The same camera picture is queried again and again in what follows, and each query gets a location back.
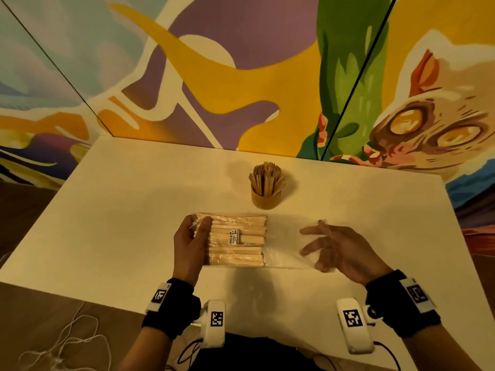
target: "black pants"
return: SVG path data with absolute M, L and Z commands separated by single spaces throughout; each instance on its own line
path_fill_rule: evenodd
M 225 334 L 223 348 L 201 349 L 191 371 L 198 370 L 318 370 L 311 359 L 307 359 L 295 348 L 279 344 L 267 337 L 244 337 Z

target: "white controller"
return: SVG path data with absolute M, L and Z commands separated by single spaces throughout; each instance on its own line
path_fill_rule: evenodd
M 361 307 L 354 298 L 338 299 L 337 314 L 349 353 L 373 353 L 375 345 L 368 325 L 373 325 L 382 318 L 379 318 L 369 305 Z
M 225 343 L 225 302 L 210 299 L 201 309 L 201 348 L 221 348 Z

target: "wooden floor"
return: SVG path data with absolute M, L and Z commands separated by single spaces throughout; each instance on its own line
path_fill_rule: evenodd
M 0 259 L 0 268 L 54 195 L 51 190 L 0 182 L 0 258 L 5 255 L 3 260 Z M 495 312 L 495 258 L 474 256 L 473 261 L 492 312 Z M 143 319 L 141 314 L 3 283 L 0 283 L 0 303 L 0 370 L 23 369 L 36 359 L 36 355 L 25 355 L 19 361 L 23 352 L 52 348 L 62 329 L 71 322 L 82 304 L 79 314 L 92 315 L 100 321 L 97 332 L 107 337 L 112 355 L 111 369 L 116 370 L 138 334 Z M 94 330 L 94 320 L 84 317 L 74 325 L 71 336 L 90 337 Z M 188 340 L 185 337 L 175 341 L 174 348 L 183 348 Z M 108 370 L 108 352 L 102 337 L 87 344 L 68 345 L 61 358 L 65 359 L 64 364 L 69 368 Z M 342 370 L 383 370 L 333 359 Z M 30 370 L 50 369 L 48 365 L 50 360 L 42 357 Z M 321 367 L 331 369 L 329 365 Z

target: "hand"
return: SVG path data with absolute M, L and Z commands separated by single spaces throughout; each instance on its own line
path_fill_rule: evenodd
M 188 215 L 182 221 L 174 235 L 174 273 L 172 277 L 188 282 L 193 287 L 200 276 L 204 264 L 205 243 L 210 233 L 211 217 L 206 216 L 196 237 L 191 229 L 193 216 Z
M 320 250 L 320 258 L 314 267 L 321 272 L 337 268 L 350 280 L 362 285 L 392 272 L 368 241 L 347 226 L 327 225 L 319 220 L 317 226 L 305 227 L 300 233 L 325 236 L 308 243 L 300 250 L 302 256 Z

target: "cylindrical wooden container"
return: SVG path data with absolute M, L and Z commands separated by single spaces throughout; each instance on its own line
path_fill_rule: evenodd
M 258 208 L 262 210 L 271 210 L 279 205 L 282 200 L 282 192 L 274 196 L 264 197 L 255 193 L 251 186 L 251 200 Z

